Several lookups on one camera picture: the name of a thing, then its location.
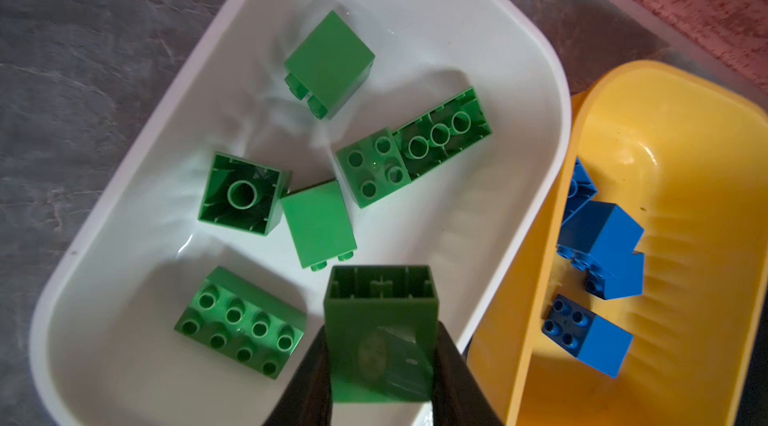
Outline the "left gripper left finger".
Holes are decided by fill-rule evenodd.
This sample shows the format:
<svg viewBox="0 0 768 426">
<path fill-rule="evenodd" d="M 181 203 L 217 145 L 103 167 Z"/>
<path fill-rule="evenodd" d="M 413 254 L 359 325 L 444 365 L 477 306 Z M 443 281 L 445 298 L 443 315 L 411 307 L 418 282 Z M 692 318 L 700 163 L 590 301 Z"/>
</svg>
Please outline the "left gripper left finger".
<svg viewBox="0 0 768 426">
<path fill-rule="evenodd" d="M 263 425 L 328 426 L 332 409 L 330 360 L 322 326 Z"/>
</svg>

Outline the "green lego small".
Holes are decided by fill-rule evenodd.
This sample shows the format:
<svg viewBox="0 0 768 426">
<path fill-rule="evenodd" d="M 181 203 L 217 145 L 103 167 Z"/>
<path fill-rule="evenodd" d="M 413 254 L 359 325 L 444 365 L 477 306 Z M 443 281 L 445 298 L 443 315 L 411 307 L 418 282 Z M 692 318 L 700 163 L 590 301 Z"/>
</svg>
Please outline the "green lego small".
<svg viewBox="0 0 768 426">
<path fill-rule="evenodd" d="M 438 312 L 426 265 L 333 267 L 324 299 L 333 401 L 430 401 Z"/>
</svg>

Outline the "green long lego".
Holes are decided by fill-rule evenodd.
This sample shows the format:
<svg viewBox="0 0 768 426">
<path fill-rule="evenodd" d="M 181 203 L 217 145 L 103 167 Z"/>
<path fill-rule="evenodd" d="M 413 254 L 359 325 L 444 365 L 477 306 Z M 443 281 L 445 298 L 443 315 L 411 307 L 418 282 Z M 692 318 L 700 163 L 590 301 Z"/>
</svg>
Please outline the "green long lego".
<svg viewBox="0 0 768 426">
<path fill-rule="evenodd" d="M 174 330 L 276 379 L 306 325 L 305 312 L 218 266 L 203 280 Z"/>
<path fill-rule="evenodd" d="M 396 129 L 393 137 L 415 181 L 491 134 L 476 90 L 470 87 Z"/>
</svg>

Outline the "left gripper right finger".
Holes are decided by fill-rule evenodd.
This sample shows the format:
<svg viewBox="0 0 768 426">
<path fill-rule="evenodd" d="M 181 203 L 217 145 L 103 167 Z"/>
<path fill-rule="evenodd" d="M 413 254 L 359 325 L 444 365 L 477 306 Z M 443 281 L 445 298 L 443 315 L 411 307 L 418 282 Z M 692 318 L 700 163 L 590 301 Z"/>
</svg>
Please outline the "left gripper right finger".
<svg viewBox="0 0 768 426">
<path fill-rule="evenodd" d="M 434 358 L 434 425 L 502 425 L 442 322 Z"/>
</svg>

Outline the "blue lego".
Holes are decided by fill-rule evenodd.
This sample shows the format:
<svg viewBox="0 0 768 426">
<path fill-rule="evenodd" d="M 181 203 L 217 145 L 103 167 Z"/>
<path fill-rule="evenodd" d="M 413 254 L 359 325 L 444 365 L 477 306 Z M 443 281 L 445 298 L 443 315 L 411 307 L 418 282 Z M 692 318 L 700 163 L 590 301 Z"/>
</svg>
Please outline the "blue lego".
<svg viewBox="0 0 768 426">
<path fill-rule="evenodd" d="M 620 276 L 644 228 L 620 206 L 590 201 L 560 229 L 556 252 L 577 269 Z"/>
<path fill-rule="evenodd" d="M 542 332 L 564 351 L 617 378 L 634 336 L 563 295 L 554 299 Z"/>
<path fill-rule="evenodd" d="M 644 292 L 644 270 L 645 255 L 633 252 L 617 276 L 598 277 L 592 270 L 588 270 L 584 287 L 589 294 L 602 300 L 640 296 Z"/>
<path fill-rule="evenodd" d="M 598 194 L 598 189 L 584 165 L 576 158 L 571 177 L 562 224 L 566 224 L 578 211 Z"/>
</svg>

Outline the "green lego cluster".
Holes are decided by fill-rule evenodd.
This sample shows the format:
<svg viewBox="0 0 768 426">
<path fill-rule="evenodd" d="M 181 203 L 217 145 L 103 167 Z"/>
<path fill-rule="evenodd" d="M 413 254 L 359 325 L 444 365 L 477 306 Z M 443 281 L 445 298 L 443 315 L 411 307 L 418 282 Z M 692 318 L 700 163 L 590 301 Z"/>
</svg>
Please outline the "green lego cluster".
<svg viewBox="0 0 768 426">
<path fill-rule="evenodd" d="M 198 213 L 204 223 L 267 236 L 279 223 L 290 170 L 216 153 Z"/>
<path fill-rule="evenodd" d="M 388 128 L 337 150 L 335 157 L 361 209 L 411 183 L 403 157 Z"/>
</svg>

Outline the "green lego cluster top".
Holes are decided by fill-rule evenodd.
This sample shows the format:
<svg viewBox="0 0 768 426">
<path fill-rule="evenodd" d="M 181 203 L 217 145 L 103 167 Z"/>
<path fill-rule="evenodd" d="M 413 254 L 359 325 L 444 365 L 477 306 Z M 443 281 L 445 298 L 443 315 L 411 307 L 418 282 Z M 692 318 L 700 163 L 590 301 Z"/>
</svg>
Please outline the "green lego cluster top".
<svg viewBox="0 0 768 426">
<path fill-rule="evenodd" d="M 267 236 L 279 223 L 290 170 L 216 153 L 198 213 L 204 223 Z"/>
</svg>

